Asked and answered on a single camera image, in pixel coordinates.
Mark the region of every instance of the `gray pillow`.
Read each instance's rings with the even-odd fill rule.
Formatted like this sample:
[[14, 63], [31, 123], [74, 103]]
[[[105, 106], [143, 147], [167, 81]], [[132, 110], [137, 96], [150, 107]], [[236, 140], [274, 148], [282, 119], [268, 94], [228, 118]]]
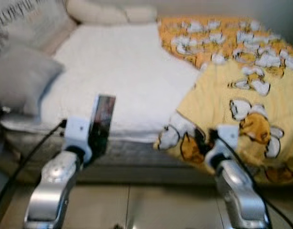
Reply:
[[36, 50], [11, 45], [0, 56], [0, 106], [25, 115], [39, 114], [39, 99], [63, 65]]

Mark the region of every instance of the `black cable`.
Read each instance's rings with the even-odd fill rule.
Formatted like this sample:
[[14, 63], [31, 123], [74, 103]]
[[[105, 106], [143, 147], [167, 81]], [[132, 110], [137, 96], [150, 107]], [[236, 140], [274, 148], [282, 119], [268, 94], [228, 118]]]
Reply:
[[[232, 149], [232, 147], [230, 147], [228, 145], [228, 143], [226, 143], [225, 140], [223, 140], [221, 137], [219, 137], [219, 135], [217, 134], [216, 136], [217, 138], [219, 138], [225, 145], [226, 147], [232, 152], [233, 156], [236, 158], [236, 160], [238, 161], [238, 163], [241, 165], [241, 167], [243, 168], [243, 170], [247, 173], [247, 175], [249, 176], [249, 178], [252, 181], [253, 184], [253, 188], [255, 189], [255, 191], [257, 192], [257, 194], [263, 199], [263, 201], [269, 205], [292, 229], [293, 229], [293, 223], [290, 221], [290, 219], [284, 214], [282, 213], [271, 201], [269, 201], [267, 198], [264, 197], [264, 195], [261, 193], [260, 188], [258, 187], [258, 185], [256, 184], [252, 174], [250, 173], [250, 171], [248, 170], [248, 168], [246, 167], [246, 165], [244, 164], [244, 162], [241, 160], [241, 158], [237, 155], [237, 153]], [[266, 214], [269, 218], [269, 212], [268, 209], [265, 208]], [[269, 221], [269, 226], [270, 228], [272, 228], [272, 224], [271, 224], [271, 220], [268, 219]]]
[[59, 128], [65, 128], [66, 127], [67, 120], [62, 120], [56, 127], [54, 127], [50, 132], [48, 132], [43, 139], [41, 139], [38, 144], [28, 153], [27, 157], [19, 164], [18, 168], [15, 170], [15, 172], [12, 174], [12, 176], [9, 178], [8, 182], [3, 187], [2, 191], [0, 192], [0, 203], [3, 199], [3, 196], [6, 194], [8, 189], [11, 187], [13, 182], [16, 180], [17, 175], [21, 172], [21, 170], [25, 167], [27, 162], [33, 157], [33, 155], [38, 151], [38, 149], [42, 146], [42, 144], [47, 141], [49, 137], [51, 137], [54, 132]]

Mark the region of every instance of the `white blanket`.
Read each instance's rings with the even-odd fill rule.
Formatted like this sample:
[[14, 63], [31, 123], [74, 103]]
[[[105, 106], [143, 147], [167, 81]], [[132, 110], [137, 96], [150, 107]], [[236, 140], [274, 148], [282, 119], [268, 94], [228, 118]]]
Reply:
[[42, 124], [8, 122], [29, 132], [69, 116], [90, 118], [96, 94], [116, 96], [110, 139], [154, 142], [199, 72], [162, 47], [157, 24], [80, 26], [57, 51], [66, 71], [41, 102]]

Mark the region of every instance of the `tile floor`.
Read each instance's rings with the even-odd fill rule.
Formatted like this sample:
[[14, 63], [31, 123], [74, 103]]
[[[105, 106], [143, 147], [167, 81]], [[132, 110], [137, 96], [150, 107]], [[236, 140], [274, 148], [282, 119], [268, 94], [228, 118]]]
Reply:
[[[31, 187], [19, 187], [0, 229], [21, 229]], [[266, 191], [293, 221], [293, 191]], [[287, 227], [272, 214], [274, 229]], [[223, 200], [213, 187], [76, 186], [63, 229], [229, 229]]]

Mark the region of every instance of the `yellow blanket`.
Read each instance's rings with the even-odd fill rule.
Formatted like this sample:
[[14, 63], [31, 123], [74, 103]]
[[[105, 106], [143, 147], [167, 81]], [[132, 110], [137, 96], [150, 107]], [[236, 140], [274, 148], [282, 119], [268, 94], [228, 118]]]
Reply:
[[237, 154], [261, 183], [293, 182], [293, 48], [254, 20], [161, 18], [162, 46], [202, 76], [171, 114], [155, 148], [213, 172], [208, 130], [239, 127]]

